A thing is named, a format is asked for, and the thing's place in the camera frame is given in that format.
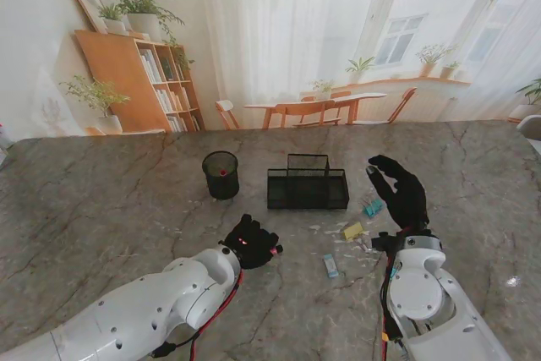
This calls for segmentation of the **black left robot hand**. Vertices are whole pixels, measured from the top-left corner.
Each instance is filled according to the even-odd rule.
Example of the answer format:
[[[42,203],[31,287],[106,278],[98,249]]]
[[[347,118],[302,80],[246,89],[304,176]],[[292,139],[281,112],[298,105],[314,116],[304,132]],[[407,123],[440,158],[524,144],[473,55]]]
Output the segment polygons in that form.
[[[259,268],[283,252],[279,237],[265,230],[249,214],[243,214],[240,222],[231,230],[221,244],[238,258],[243,270]]]

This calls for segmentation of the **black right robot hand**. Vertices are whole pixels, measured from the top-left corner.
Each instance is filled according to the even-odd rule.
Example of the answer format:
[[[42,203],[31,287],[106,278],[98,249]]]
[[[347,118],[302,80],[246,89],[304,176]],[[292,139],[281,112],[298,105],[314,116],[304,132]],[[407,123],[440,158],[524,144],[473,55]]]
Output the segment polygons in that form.
[[[425,189],[415,175],[383,155],[369,158],[366,173],[401,229],[418,231],[429,225]]]

